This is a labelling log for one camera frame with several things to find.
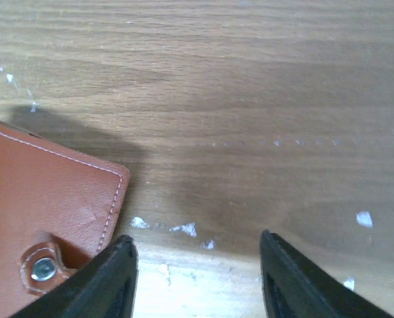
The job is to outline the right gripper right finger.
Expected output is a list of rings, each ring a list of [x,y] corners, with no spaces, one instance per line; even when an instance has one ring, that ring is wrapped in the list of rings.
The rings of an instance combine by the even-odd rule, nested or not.
[[[276,233],[261,233],[260,258],[268,317],[391,316],[343,286]]]

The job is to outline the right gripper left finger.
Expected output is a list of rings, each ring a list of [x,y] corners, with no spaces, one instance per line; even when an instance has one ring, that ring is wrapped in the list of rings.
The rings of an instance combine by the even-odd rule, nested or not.
[[[20,269],[26,291],[36,299],[14,317],[132,317],[138,252],[122,235],[79,269],[66,268],[59,246],[39,243]]]

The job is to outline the brown leather card holder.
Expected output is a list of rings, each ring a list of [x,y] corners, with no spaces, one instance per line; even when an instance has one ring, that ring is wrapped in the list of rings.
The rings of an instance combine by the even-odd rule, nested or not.
[[[0,121],[0,317],[65,282],[111,241],[129,171]]]

